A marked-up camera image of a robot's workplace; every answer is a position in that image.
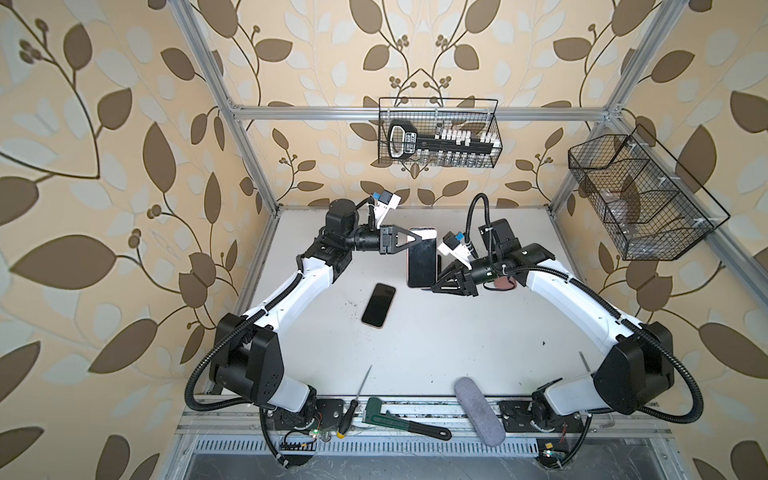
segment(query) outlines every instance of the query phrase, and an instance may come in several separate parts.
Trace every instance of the floral wallpaper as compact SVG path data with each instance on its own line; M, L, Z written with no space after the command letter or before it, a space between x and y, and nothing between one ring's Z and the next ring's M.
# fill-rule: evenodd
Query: floral wallpaper
M731 212L723 229L768 269L768 4L691 0L624 113L664 142ZM674 335L675 352L702 387L703 417L672 425L702 480L768 478L768 313L705 243L674 262L620 260L583 190L558 217L587 283ZM659 397L684 413L683 382Z
M2 478L156 473L266 224L163 7L0 0Z
M481 191L500 207L541 206L567 173L568 148L588 133L578 121L500 122L504 150L494 168L451 168L380 164L375 125L322 121L318 130L318 123L245 122L281 204L321 207L385 188L412 206L465 206Z
M496 98L599 107L654 0L191 0L245 105L360 106L364 97Z

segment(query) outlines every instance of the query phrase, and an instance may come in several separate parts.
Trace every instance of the black wire basket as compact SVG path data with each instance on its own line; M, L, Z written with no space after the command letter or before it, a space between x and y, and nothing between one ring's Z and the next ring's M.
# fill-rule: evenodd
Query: black wire basket
M654 146L674 161L673 173L650 154ZM568 168L623 260L676 260L730 218L642 125L630 135L603 135L572 147Z
M378 164L493 168L504 148L497 106L485 98L382 97Z

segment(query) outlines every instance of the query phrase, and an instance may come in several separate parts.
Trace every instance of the phone screen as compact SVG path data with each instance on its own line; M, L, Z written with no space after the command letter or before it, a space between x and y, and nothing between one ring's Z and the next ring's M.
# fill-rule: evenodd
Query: phone screen
M406 250L407 283L410 288L429 288L437 280L437 230L412 228L422 241Z
M395 296L395 291L394 286L377 283L373 288L371 299L368 300L366 311L362 314L362 322L380 329L384 325L384 319L389 311L392 298Z

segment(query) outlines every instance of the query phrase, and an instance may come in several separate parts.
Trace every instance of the gray floor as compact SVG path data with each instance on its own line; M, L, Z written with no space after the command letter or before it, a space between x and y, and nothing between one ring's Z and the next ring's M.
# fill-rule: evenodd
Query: gray floor
M296 269L295 257L325 224L325 211L288 210L280 218L253 297L258 304ZM438 238L464 229L466 209L403 209L385 223L434 227ZM539 243L568 265L544 209L493 209L506 218L523 245ZM475 211L473 237L482 210ZM485 249L478 246L481 254ZM360 322L373 287L392 285L397 294L382 329ZM557 378L583 374L579 352L591 368L602 355L554 305L525 288L480 289L477 297L439 295L406 286L406 255L354 252L341 277L280 332L285 369L318 394L354 395L373 364L364 396L453 395L453 384L470 376L484 394L529 395Z
M650 445L644 440L587 440L562 472L544 470L528 458L339 457L319 456L283 470L270 455L199 455L185 480L663 480Z

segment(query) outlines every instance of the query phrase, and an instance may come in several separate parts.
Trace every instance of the small smartphone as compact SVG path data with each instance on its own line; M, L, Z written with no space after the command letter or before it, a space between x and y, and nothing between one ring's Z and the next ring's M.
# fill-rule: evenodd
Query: small smartphone
M394 286L377 283L373 287L373 295L368 300L366 311L362 314L362 322L377 329L384 326L384 319L389 311L389 305L392 304L395 291L397 290Z
M422 241L406 250L407 277L410 288L429 288L437 281L437 230L431 227L410 229Z

